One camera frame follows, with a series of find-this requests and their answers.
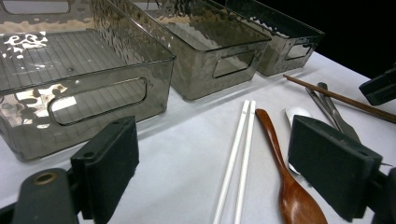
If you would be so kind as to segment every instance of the spoon handle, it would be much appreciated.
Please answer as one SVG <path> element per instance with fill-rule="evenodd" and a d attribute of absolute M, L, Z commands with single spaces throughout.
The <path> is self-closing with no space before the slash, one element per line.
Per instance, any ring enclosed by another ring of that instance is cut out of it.
<path fill-rule="evenodd" d="M 285 162 L 283 161 L 282 152 L 280 151 L 279 142 L 276 137 L 276 131 L 274 125 L 268 116 L 267 112 L 263 109 L 256 109 L 256 116 L 259 118 L 260 124 L 265 130 L 271 145 L 273 152 L 276 157 L 276 164 L 279 168 L 279 172 L 285 176 L 289 173 L 288 168 L 286 168 Z"/>

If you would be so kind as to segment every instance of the white chopstick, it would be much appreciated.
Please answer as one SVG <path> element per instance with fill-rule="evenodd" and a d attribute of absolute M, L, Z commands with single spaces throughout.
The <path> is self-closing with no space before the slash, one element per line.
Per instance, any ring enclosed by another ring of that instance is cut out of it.
<path fill-rule="evenodd" d="M 248 112 L 248 105 L 249 105 L 249 101 L 245 101 L 244 106 L 242 108 L 241 117 L 239 119 L 238 128 L 236 130 L 235 139 L 233 140 L 233 148 L 231 150 L 230 159 L 228 160 L 227 171 L 225 173 L 223 184 L 221 187 L 221 193 L 219 196 L 215 217 L 213 219 L 213 224 L 219 224 L 221 220 L 221 215 L 224 208 L 224 202 L 227 197 L 228 188 L 230 187 L 231 176 L 233 174 L 233 167 L 235 164 L 235 159 L 239 148 L 239 143 L 241 141 L 242 131 L 245 125 L 245 120 Z"/>
<path fill-rule="evenodd" d="M 235 224 L 239 224 L 241 222 L 242 207 L 244 205 L 245 185 L 247 182 L 247 175 L 248 175 L 248 160 L 250 155 L 251 138 L 253 135 L 252 133 L 253 133 L 253 123 L 255 118 L 255 114 L 254 114 L 255 109 L 256 109 L 256 102 L 251 101 L 250 109 L 248 113 L 247 138 L 245 142 L 244 158 L 242 161 L 241 176 L 239 178 L 238 199 L 236 202 L 235 217 L 234 217 Z"/>

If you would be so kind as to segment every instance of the white table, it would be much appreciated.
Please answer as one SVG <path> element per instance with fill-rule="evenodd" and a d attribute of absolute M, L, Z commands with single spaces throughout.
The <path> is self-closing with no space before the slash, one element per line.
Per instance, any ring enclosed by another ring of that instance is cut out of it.
<path fill-rule="evenodd" d="M 315 52 L 302 70 L 292 76 L 314 85 L 326 82 L 330 91 L 368 104 L 358 89 L 367 77 Z M 255 100 L 258 108 L 268 112 L 284 159 L 290 139 L 286 107 L 302 106 L 315 119 L 330 124 L 304 87 L 281 75 L 264 77 L 257 73 L 249 82 L 193 103 L 183 101 L 171 89 L 167 111 L 137 124 L 140 164 L 110 223 L 211 223 L 245 100 Z M 396 165 L 396 125 L 334 102 L 361 142 L 382 155 L 383 162 Z M 378 108 L 396 114 L 395 101 Z M 233 222 L 244 142 L 243 138 L 222 223 Z M 0 138 L 0 207 L 17 201 L 20 184 L 29 175 L 51 167 L 70 168 L 69 158 L 81 146 L 22 163 Z M 389 167 L 381 166 L 381 171 L 388 174 Z M 317 200 L 329 223 L 347 223 L 300 176 L 296 179 Z M 270 145 L 255 119 L 242 222 L 282 223 L 279 186 L 280 175 Z M 371 223 L 372 217 L 373 212 L 367 208 L 364 218 L 354 219 L 353 223 Z"/>

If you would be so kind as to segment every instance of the brown spoon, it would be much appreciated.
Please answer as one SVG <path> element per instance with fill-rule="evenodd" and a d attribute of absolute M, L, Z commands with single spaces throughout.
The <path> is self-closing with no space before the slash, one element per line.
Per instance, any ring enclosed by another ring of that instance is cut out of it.
<path fill-rule="evenodd" d="M 275 128 L 267 112 L 263 109 L 256 109 L 256 116 L 271 142 L 276 164 L 283 178 L 281 191 L 279 192 L 279 203 L 285 223 L 327 223 L 326 217 L 317 202 L 294 179 L 285 162 L 283 162 Z"/>

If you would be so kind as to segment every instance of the transparent plastic bin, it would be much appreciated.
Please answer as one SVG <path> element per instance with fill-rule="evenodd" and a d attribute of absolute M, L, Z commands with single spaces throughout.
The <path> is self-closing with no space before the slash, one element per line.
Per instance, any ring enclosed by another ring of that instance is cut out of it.
<path fill-rule="evenodd" d="M 166 110 L 175 55 L 107 1 L 69 2 L 0 10 L 0 134 L 21 161 Z"/>
<path fill-rule="evenodd" d="M 258 71 L 272 76 L 302 68 L 324 33 L 254 0 L 227 0 L 225 6 L 239 20 L 272 38 Z"/>
<path fill-rule="evenodd" d="M 147 11 L 109 1 L 176 54 L 171 86 L 187 101 L 251 80 L 270 40 L 210 1 L 170 0 Z"/>

